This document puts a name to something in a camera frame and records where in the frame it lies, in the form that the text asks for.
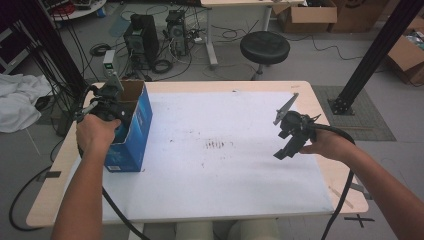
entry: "floor mat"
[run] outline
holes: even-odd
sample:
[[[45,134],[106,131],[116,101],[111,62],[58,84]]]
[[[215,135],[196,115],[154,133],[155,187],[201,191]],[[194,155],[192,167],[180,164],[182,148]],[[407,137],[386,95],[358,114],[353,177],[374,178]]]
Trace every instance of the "floor mat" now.
[[[365,89],[352,104],[354,115],[334,115],[328,99],[336,99],[343,88],[344,86],[312,86],[330,125],[346,131],[359,141],[396,141]]]

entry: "table leg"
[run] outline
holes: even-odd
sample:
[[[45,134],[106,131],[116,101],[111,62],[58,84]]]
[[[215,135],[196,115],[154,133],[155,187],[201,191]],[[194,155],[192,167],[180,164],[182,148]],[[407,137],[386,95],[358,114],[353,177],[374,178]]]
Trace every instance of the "table leg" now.
[[[262,27],[263,31],[268,31],[269,19],[271,18],[271,10],[272,10],[272,6],[266,6],[265,15],[264,15],[264,22],[263,22],[263,27]]]
[[[144,230],[144,223],[133,223],[134,227],[137,228],[141,233]],[[132,231],[130,231],[130,235],[128,235],[128,240],[140,240],[140,238],[135,235]]]
[[[211,21],[212,8],[208,8],[207,10],[207,35],[206,35],[206,49],[209,55],[209,62],[211,67],[218,66],[218,60],[215,55],[215,49],[213,48],[212,43],[212,21]]]

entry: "floor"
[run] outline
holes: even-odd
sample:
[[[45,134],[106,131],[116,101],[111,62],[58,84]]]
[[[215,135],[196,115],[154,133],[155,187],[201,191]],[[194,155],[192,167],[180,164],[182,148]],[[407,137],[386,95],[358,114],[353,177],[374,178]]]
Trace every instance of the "floor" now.
[[[88,55],[89,49],[99,43],[105,42],[114,45],[122,42],[121,39],[110,36],[110,27],[116,22],[119,14],[127,7],[119,4],[108,6],[108,16],[97,18],[95,14],[72,21],[72,26],[81,41],[84,51]],[[151,11],[162,11],[153,8]],[[247,31],[252,26],[251,20],[237,21],[231,25],[230,21],[216,21],[216,26],[226,28],[242,28]],[[68,28],[65,25],[60,31],[63,40],[71,55],[75,57],[76,64],[81,67],[81,60],[76,50],[75,43],[69,37]],[[365,54],[372,40],[380,30],[382,23],[369,33],[363,34],[314,34],[317,48],[338,46],[340,54],[344,58],[360,57]],[[270,30],[281,32],[276,21],[271,20]],[[220,33],[224,30],[214,29],[217,33],[214,41],[223,40]],[[226,36],[234,36],[234,32],[226,33]],[[289,39],[303,39],[306,34],[284,34]],[[179,76],[172,77],[167,81],[232,81],[248,80],[253,73],[254,64],[246,60],[238,48],[239,41],[217,42],[216,54],[219,67],[211,70],[208,66],[206,50],[203,44],[196,44],[192,51],[192,64],[187,71]],[[344,86],[356,69],[360,59],[342,60],[335,48],[325,51],[317,51],[311,37],[299,41],[290,41],[291,52],[288,59],[277,65],[265,68],[262,79],[264,80],[306,80],[312,85]],[[125,56],[118,57],[121,65],[125,65]],[[149,72],[153,79],[171,77],[181,73],[189,61],[183,57],[180,62],[174,63],[174,68],[163,75],[155,75]],[[104,78],[102,58],[93,58],[91,67],[96,76]],[[19,65],[13,74],[25,75],[41,74],[31,59],[26,59]],[[91,71],[86,71],[86,78],[93,78]],[[424,111],[421,104],[424,102],[424,88],[414,87],[403,83],[385,63],[382,63],[377,72],[371,77],[365,86],[371,100],[383,116],[387,125],[395,135],[395,142],[372,142],[359,141],[357,144],[368,151],[380,164],[392,173],[400,182],[411,189],[419,198],[424,200],[424,171],[423,149],[424,128],[422,119]],[[48,239],[51,228],[37,231],[18,231],[12,228],[7,220],[8,212],[13,199],[20,189],[35,176],[39,171],[51,164],[60,146],[61,137],[55,134],[51,125],[34,124],[27,129],[14,133],[0,133],[1,162],[5,167],[0,168],[0,239]],[[23,228],[28,228],[25,218],[42,185],[42,180],[35,180],[22,193],[16,202],[14,219]],[[370,200],[369,211],[360,214],[361,218],[373,221],[345,220],[345,217],[357,217],[354,214],[340,215],[334,223],[328,239],[396,239],[390,227],[382,216],[376,204]],[[329,216],[315,217],[287,217],[278,219],[279,230],[282,239],[319,239]],[[226,239],[227,233],[234,221],[221,221],[214,223],[216,239]],[[147,224],[145,234],[151,239],[173,239],[175,237],[174,223]],[[123,225],[104,226],[103,239],[127,239],[129,231]]]

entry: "black stool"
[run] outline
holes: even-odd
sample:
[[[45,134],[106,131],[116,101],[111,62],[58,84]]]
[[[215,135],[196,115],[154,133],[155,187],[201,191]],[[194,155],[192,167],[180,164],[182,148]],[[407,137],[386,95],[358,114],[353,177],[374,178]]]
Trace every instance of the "black stool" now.
[[[290,44],[281,35],[259,31],[249,33],[240,42],[243,56],[259,64],[251,80],[256,80],[262,74],[263,65],[277,64],[284,61],[290,52]]]

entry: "computer tower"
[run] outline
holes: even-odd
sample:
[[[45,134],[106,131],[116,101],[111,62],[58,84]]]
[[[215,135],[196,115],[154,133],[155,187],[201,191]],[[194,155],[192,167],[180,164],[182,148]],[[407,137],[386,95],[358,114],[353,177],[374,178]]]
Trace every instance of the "computer tower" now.
[[[152,15],[131,15],[131,24],[124,33],[124,40],[131,61],[139,64],[136,67],[138,70],[154,66],[159,51],[159,40]]]
[[[171,51],[174,56],[188,54],[188,39],[185,26],[185,11],[170,10],[166,18],[169,38],[171,38]]]

